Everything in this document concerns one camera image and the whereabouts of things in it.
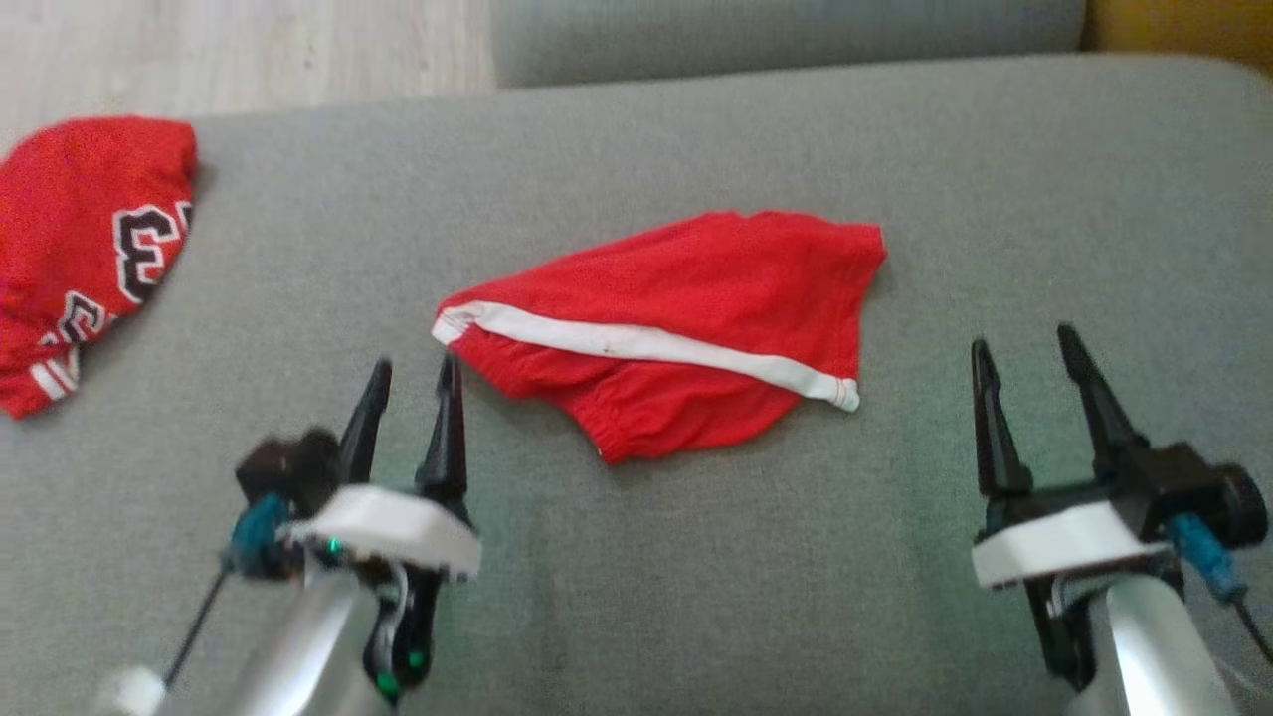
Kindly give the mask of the red basketball jersey number 23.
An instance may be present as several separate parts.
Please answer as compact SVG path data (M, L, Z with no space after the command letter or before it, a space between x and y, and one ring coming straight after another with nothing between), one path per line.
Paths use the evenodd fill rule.
M81 349L135 313L193 222L195 127L65 118L0 161L0 412L34 417L76 392Z

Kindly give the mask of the red shorts with white stripe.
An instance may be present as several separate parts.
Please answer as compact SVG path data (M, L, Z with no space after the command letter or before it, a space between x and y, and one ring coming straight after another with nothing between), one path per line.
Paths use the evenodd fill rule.
M432 336L491 387L572 418L600 459L726 448L799 403L862 403L878 224L707 213L442 299Z

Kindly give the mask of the large grey fabric sofa seat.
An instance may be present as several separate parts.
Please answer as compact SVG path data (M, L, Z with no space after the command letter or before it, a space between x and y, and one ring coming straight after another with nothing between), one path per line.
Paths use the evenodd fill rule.
M1055 327L1155 443L1273 499L1273 82L1049 56L197 118L193 234L53 412L0 414L0 716L163 669L269 434L342 431L410 484L454 290L709 210L878 224L862 406L607 468L465 371L482 569L410 716L1058 713L1023 594L978 589L969 348L1037 484L1088 475Z

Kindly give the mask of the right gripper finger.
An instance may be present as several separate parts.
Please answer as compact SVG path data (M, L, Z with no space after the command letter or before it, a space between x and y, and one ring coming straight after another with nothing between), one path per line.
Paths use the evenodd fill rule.
M1032 471L1023 465L1001 404L1001 373L987 340L973 341L973 395L978 485L987 498L1023 496L1032 490Z
M1094 448L1094 475L1115 476L1128 448L1144 448L1144 436L1132 426L1076 326L1059 324L1057 338L1066 372L1080 390Z

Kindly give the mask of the small grey fabric sofa cushion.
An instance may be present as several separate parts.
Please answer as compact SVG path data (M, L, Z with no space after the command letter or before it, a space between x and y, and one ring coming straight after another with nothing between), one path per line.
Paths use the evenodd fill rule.
M1086 0L489 0L496 87L1074 54Z

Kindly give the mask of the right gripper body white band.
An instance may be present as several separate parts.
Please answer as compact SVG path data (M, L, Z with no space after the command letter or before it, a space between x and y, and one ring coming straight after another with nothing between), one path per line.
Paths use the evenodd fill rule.
M1141 541L1095 484L987 497L973 569L984 590L1023 589L1046 671L1071 687L1087 687L1097 671L1088 620L1097 592L1129 576L1181 589L1169 545Z

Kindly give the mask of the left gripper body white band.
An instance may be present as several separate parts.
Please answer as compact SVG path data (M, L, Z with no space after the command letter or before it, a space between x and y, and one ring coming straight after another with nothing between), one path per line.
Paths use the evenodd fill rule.
M442 589L481 569L467 521L382 485L344 485L283 544L304 567L283 620L286 702L402 701L432 671Z

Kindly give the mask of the yellow sofa back cushion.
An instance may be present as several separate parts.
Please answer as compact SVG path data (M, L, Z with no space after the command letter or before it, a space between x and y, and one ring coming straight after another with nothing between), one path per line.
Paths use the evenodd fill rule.
M1085 0L1086 54L1223 59L1273 78L1273 0Z

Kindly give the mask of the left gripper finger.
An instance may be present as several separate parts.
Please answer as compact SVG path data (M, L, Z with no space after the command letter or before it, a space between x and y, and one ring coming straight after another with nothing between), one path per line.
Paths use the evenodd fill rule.
M435 394L438 410L426 457L418 468L418 496L440 505L457 519L468 519L462 367L457 357L446 355Z
M376 457L379 422L391 392L391 361L377 361L364 392L340 440L341 484L369 483Z

